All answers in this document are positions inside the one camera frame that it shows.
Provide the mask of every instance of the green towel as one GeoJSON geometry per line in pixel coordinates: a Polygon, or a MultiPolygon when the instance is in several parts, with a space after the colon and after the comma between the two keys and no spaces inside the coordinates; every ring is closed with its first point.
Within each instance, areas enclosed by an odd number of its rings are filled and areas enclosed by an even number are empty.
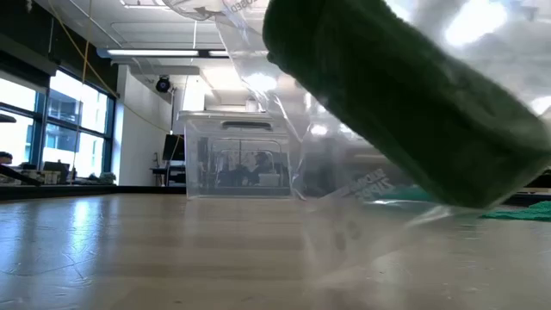
{"type": "Polygon", "coordinates": [[[271,0],[268,60],[440,202],[486,208],[551,162],[545,125],[384,0],[271,0]]]}
{"type": "Polygon", "coordinates": [[[480,216],[482,219],[499,220],[541,220],[551,221],[551,201],[538,202],[529,208],[516,211],[494,211],[480,216]]]}

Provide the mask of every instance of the plastic bag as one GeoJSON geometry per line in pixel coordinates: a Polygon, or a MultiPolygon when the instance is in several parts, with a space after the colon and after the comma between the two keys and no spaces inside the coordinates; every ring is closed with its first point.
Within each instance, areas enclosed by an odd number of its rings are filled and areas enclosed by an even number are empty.
{"type": "MultiPolygon", "coordinates": [[[[399,167],[267,60],[262,29],[268,0],[164,1],[183,16],[214,19],[245,85],[272,117],[286,121],[291,139],[288,155],[292,191],[306,202],[303,219],[307,252],[311,254],[309,267],[316,289],[346,290],[352,285],[354,288],[348,289],[347,296],[361,301],[362,291],[357,288],[367,281],[361,272],[365,266],[377,257],[411,244],[420,236],[416,234],[418,229],[428,223],[433,225],[461,214],[476,214],[473,210],[433,202],[399,167]]],[[[437,4],[439,9],[423,8],[414,0],[387,0],[387,3],[398,16],[438,44],[447,44],[443,41],[446,36],[454,44],[474,41],[474,34],[455,34],[459,31],[453,27],[442,36],[441,30],[450,20],[461,16],[461,3],[441,1],[437,4]]],[[[469,17],[473,13],[467,9],[463,15],[469,17]]],[[[492,32],[489,29],[485,24],[476,35],[480,37],[485,31],[489,34],[492,32]]],[[[495,54],[495,51],[480,50],[479,46],[447,47],[449,53],[466,60],[510,90],[519,88],[514,76],[522,71],[520,65],[507,63],[506,59],[473,58],[495,54]],[[505,62],[505,66],[510,66],[505,71],[515,75],[503,74],[503,69],[494,70],[497,62],[500,65],[505,62]]],[[[549,105],[551,102],[546,100],[535,109],[544,111],[549,105]]],[[[336,306],[328,301],[322,308],[336,306]]]]}

